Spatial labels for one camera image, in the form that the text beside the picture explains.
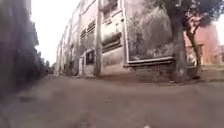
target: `sky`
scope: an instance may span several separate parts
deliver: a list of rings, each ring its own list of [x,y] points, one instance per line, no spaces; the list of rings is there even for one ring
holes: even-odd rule
[[[35,22],[41,56],[56,62],[57,45],[79,0],[32,0],[31,20]]]

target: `weathered wall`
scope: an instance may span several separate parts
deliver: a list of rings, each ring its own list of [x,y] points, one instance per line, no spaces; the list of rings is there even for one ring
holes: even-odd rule
[[[145,0],[126,0],[129,60],[173,55],[172,30],[164,9],[148,8]]]
[[[122,9],[121,1],[117,1],[117,7],[112,9],[109,16],[103,16],[102,23],[102,43],[103,43],[103,55],[102,55],[102,66],[103,73],[110,67],[120,66],[119,69],[123,68],[123,47],[122,47]]]
[[[95,32],[95,17],[96,17],[96,2],[95,0],[84,0],[83,8],[81,9],[80,25],[80,52],[83,54],[86,50],[94,47],[94,32]]]

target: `dirt ground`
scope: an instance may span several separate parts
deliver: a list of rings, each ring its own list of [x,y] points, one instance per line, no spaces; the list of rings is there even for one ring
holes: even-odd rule
[[[157,86],[48,76],[0,108],[12,128],[224,128],[224,83]]]

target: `window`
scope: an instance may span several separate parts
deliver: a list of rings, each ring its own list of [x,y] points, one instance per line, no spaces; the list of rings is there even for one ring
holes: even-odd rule
[[[121,33],[118,33],[118,34],[115,34],[115,35],[111,36],[110,38],[104,40],[102,42],[103,53],[121,47],[122,45],[120,42],[120,38],[121,38]]]
[[[69,62],[69,69],[72,70],[73,66],[74,66],[74,62],[73,61],[70,61]]]
[[[95,32],[96,23],[95,20],[88,25],[87,36]]]
[[[112,17],[114,15],[114,13],[117,11],[118,9],[118,2],[115,1],[113,2],[112,4],[108,5],[108,6],[105,6],[104,7],[104,19],[108,19],[110,17]]]
[[[80,35],[80,39],[83,40],[86,37],[86,29],[82,30],[81,35]]]
[[[92,64],[94,64],[94,51],[93,50],[86,53],[86,65],[92,65]]]

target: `alley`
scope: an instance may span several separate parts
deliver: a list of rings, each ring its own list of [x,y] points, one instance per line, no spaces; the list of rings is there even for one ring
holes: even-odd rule
[[[156,86],[48,76],[2,103],[12,128],[223,128],[223,83]]]

